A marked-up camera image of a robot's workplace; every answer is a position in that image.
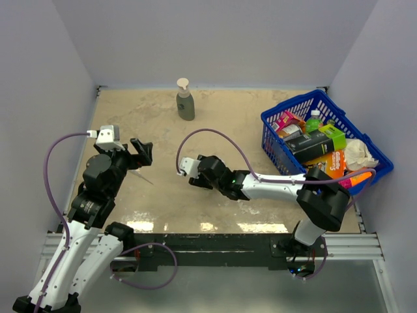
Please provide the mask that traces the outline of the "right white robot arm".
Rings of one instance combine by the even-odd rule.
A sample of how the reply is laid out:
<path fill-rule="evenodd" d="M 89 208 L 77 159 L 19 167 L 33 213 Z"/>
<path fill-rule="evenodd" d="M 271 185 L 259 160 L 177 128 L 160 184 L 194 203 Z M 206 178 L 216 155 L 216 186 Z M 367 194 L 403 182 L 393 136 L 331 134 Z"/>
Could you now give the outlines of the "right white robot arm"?
<path fill-rule="evenodd" d="M 290 240 L 297 256 L 305 256 L 325 232 L 337 232 L 350 200 L 349 191 L 318 168 L 290 176 L 261 175 L 230 170 L 216 156 L 182 158 L 179 169 L 189 184 L 216 189 L 233 201 L 258 199 L 296 202 L 306 218 L 298 223 Z"/>

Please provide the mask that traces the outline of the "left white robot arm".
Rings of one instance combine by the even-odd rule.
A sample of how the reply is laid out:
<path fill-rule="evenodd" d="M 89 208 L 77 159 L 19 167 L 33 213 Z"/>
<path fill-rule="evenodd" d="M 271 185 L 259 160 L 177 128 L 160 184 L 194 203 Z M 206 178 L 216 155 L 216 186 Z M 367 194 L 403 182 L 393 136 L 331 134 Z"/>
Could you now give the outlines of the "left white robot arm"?
<path fill-rule="evenodd" d="M 130 143 L 136 150 L 133 155 L 127 145 L 105 150 L 95 144 L 98 154 L 87 161 L 61 242 L 38 284 L 29 295 L 16 299 L 13 311 L 80 312 L 82 298 L 112 260 L 134 251 L 133 229 L 113 222 L 95 249 L 88 252 L 115 207 L 128 171 L 152 164 L 152 143 L 141 143 L 137 138 Z"/>

